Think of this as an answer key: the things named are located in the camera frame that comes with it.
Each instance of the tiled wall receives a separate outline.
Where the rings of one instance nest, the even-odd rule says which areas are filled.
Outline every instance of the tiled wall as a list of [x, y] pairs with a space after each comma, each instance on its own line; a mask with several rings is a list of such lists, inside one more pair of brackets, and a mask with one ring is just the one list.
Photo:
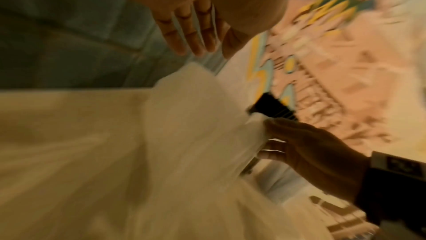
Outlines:
[[0, 0], [0, 88], [150, 87], [188, 61], [129, 0]]

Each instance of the skin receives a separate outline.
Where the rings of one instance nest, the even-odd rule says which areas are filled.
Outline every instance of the skin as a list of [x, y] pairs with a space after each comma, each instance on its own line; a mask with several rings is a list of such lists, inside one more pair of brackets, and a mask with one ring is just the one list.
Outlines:
[[[213, 52], [218, 42], [223, 42], [222, 53], [227, 59], [255, 35], [277, 24], [284, 16], [287, 0], [134, 0], [149, 7], [159, 25], [166, 42], [179, 55], [186, 54], [186, 46], [171, 21], [174, 14], [178, 19], [191, 51], [202, 56], [205, 51]], [[191, 6], [195, 8], [200, 23], [202, 39], [192, 23]], [[216, 40], [213, 27], [212, 7], [216, 18]]]
[[259, 158], [287, 163], [315, 187], [354, 202], [361, 190], [370, 158], [351, 149], [336, 136], [312, 125], [284, 118], [268, 119], [271, 138]]

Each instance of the white wedding dress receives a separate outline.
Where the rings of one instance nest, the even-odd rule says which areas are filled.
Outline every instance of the white wedding dress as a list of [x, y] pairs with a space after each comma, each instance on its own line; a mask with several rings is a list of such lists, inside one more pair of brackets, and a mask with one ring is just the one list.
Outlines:
[[239, 178], [261, 120], [195, 64], [152, 90], [0, 94], [0, 239], [301, 239]]

